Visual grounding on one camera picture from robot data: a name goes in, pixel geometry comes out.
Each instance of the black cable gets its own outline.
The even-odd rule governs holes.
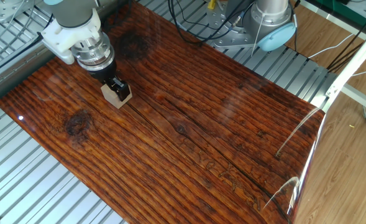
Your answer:
[[[175,9],[174,9],[174,3],[173,3],[173,0],[168,0],[168,7],[169,7],[169,12],[170,12],[170,15],[172,16],[172,18],[173,18],[173,21],[174,21],[174,23],[175,23],[175,25],[176,25],[176,28],[177,28],[177,32],[179,33],[179,35],[180,35],[180,37],[185,41],[185,42],[187,42],[187,43],[189,43],[189,44],[199,44],[199,45],[201,45],[202,43],[204,43],[204,42],[206,42],[206,41],[208,41],[208,40],[214,40],[214,39],[218,39],[218,38],[220,38],[220,37],[224,37],[225,35],[227,35],[228,34],[228,32],[229,31],[231,31],[230,29],[227,31],[227,32],[225,32],[224,34],[222,34],[222,35],[219,35],[219,36],[217,36],[217,37],[214,37],[223,27],[224,27],[224,25],[232,18],[232,17],[234,17],[235,15],[236,15],[236,10],[239,8],[239,6],[244,2],[245,0],[242,0],[236,7],[235,7],[235,9],[232,11],[232,13],[231,13],[231,15],[229,16],[229,17],[227,17],[226,18],[226,20],[221,24],[221,26],[216,30],[216,31],[214,31],[214,33],[213,34],[211,34],[209,37],[201,37],[201,36],[199,36],[199,35],[196,35],[196,34],[194,34],[194,33],[192,33],[192,32],[190,32],[189,30],[187,30],[187,32],[188,33],[190,33],[191,35],[193,35],[193,36],[195,36],[195,37],[197,37],[197,38],[199,38],[199,39],[203,39],[203,40],[200,40],[200,41],[198,41],[198,42],[193,42],[193,41],[190,41],[190,40],[187,40],[187,39],[185,39],[184,38],[184,36],[183,36],[183,34],[181,33],[181,30],[180,30],[180,26],[178,25],[178,23],[177,23],[177,19],[176,19],[176,14],[175,14]]]
[[[53,19],[53,14],[50,15],[50,18],[48,19],[46,26],[43,29],[46,29],[48,27],[48,25],[52,22]],[[21,52],[25,52],[26,50],[30,49],[32,46],[34,46],[35,44],[39,43],[40,41],[42,41],[43,37],[40,34],[40,32],[37,32],[38,36],[35,38],[34,41],[32,41],[28,46],[24,47],[24,49],[21,50]],[[19,56],[20,54],[15,54],[13,55],[13,57],[9,58],[6,62],[4,62],[1,66],[3,67],[5,64],[11,62],[12,60],[14,60],[17,56]]]
[[[296,9],[300,5],[300,0],[297,0],[293,9]]]
[[[295,52],[297,52],[297,28],[295,30]]]
[[[334,72],[337,71],[339,68],[341,68],[345,63],[347,63],[353,56],[354,54],[357,52],[357,50],[362,46],[363,43],[357,45],[356,47],[354,47],[352,50],[350,50],[349,52],[347,52],[343,57],[341,57],[339,60],[337,60],[335,62],[335,65],[329,69],[329,72]]]
[[[50,23],[53,21],[53,13],[50,15],[50,18],[48,19],[48,21],[47,21],[47,23],[46,23],[46,26],[45,26],[45,28],[43,28],[43,29],[46,29],[49,25],[50,25]]]
[[[209,28],[209,29],[216,30],[215,28],[209,27],[209,24],[208,24],[208,25],[205,25],[205,24],[202,24],[202,23],[199,23],[199,22],[190,22],[190,21],[187,21],[187,20],[185,19],[184,12],[183,12],[183,8],[181,7],[179,0],[177,0],[177,4],[178,4],[178,7],[180,7],[180,10],[181,10],[181,16],[183,17],[183,20],[184,20],[185,22],[187,22],[187,23],[189,23],[189,24],[196,24],[196,25],[205,26],[205,27],[207,27],[207,28]]]
[[[290,18],[290,20],[292,20],[292,17],[295,17],[295,14],[296,14],[295,13],[295,8],[297,7],[296,4],[299,5],[300,0],[296,2],[295,7],[292,6],[292,3],[290,1],[288,1],[288,3],[289,3],[290,8],[292,10],[292,16]],[[295,30],[295,52],[297,52],[297,29],[298,29],[298,27],[296,27],[296,30]]]
[[[350,44],[352,44],[354,42],[354,40],[359,36],[359,34],[365,28],[366,28],[366,23],[361,27],[361,29],[358,31],[358,33],[355,35],[355,37],[346,45],[346,47],[342,50],[342,52],[339,53],[339,55],[331,62],[331,64],[329,64],[329,66],[326,69],[330,70],[333,66],[335,66],[336,60],[345,52],[345,50],[347,50],[349,48]]]

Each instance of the glossy wood surface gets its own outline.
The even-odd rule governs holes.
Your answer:
[[[323,113],[276,155],[314,106],[138,4],[109,36],[134,95],[120,110],[57,58],[0,107],[129,223],[291,222],[295,183],[265,204],[305,175]]]

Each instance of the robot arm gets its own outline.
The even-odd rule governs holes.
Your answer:
[[[115,53],[101,31],[98,0],[45,0],[54,21],[42,31],[43,44],[66,64],[75,59],[89,74],[106,84],[122,102],[130,95],[126,82],[116,76]]]

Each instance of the white metal bar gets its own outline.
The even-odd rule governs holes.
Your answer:
[[[357,69],[366,60],[366,41],[359,48],[358,52],[350,60],[347,66],[343,69],[340,75],[334,80],[332,86],[327,90],[326,95],[329,97],[323,110],[326,112],[336,99],[339,92],[342,90],[344,84],[349,81],[350,77],[357,71]]]
[[[341,91],[347,96],[351,97],[356,102],[366,107],[366,95],[361,93],[359,90],[348,84],[345,84]]]

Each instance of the metal grating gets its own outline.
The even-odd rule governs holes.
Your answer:
[[[166,0],[141,0],[144,6],[172,22]],[[207,24],[207,4],[202,0],[182,1],[184,16]],[[189,24],[175,6],[178,22],[195,34],[208,36],[212,30]],[[0,40],[0,62],[18,53],[43,29],[49,13],[40,2],[35,16],[20,36],[29,10],[20,15]],[[7,24],[0,24],[4,29]],[[286,47],[272,52],[252,48],[221,50],[224,54],[276,83],[292,94],[321,107],[326,90],[336,78],[313,61]],[[63,167],[44,148],[0,110],[0,222],[9,223],[125,223],[124,220]]]
[[[33,1],[24,4],[32,6],[11,21],[11,24],[0,23],[0,62],[7,60],[13,53],[18,53],[30,40],[35,39],[38,36],[37,32],[42,31],[50,19],[50,13],[43,10],[46,8],[43,2],[36,6],[33,5]]]
[[[0,109],[0,224],[122,221]]]

